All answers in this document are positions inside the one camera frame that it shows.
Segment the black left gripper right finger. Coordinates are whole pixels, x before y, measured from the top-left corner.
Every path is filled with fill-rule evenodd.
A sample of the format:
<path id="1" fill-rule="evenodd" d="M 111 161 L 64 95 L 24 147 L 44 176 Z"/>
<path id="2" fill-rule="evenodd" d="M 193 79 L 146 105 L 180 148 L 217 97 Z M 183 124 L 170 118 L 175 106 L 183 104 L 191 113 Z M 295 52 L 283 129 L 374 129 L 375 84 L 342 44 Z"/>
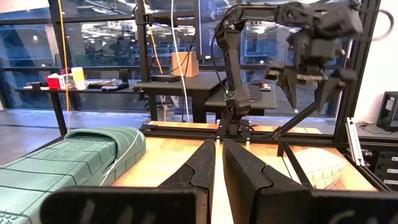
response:
<path id="1" fill-rule="evenodd" d="M 223 142 L 223 171 L 235 223 L 309 221 L 310 190 L 232 139 Z"/>

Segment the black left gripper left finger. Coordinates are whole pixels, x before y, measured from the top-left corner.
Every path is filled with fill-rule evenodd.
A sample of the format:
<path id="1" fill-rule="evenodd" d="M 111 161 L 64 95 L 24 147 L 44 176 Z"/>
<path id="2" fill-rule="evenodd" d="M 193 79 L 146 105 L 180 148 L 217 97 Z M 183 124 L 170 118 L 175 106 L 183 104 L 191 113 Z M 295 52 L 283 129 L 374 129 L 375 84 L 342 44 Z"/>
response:
<path id="1" fill-rule="evenodd" d="M 207 193 L 208 202 L 213 200 L 215 181 L 216 147 L 212 139 L 205 140 L 183 165 L 160 188 L 194 187 Z"/>

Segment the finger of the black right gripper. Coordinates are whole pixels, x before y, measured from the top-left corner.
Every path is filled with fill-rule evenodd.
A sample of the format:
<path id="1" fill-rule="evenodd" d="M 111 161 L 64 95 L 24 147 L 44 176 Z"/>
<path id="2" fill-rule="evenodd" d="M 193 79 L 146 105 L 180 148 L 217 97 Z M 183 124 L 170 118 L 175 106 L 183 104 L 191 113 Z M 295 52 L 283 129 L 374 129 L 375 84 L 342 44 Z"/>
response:
<path id="1" fill-rule="evenodd" d="M 292 108 L 297 106 L 297 73 L 289 68 L 285 68 L 279 75 L 277 84 L 286 95 Z"/>
<path id="2" fill-rule="evenodd" d="M 321 111 L 328 100 L 338 95 L 342 87 L 341 80 L 318 82 L 318 87 L 315 90 L 315 105 L 317 111 Z"/>

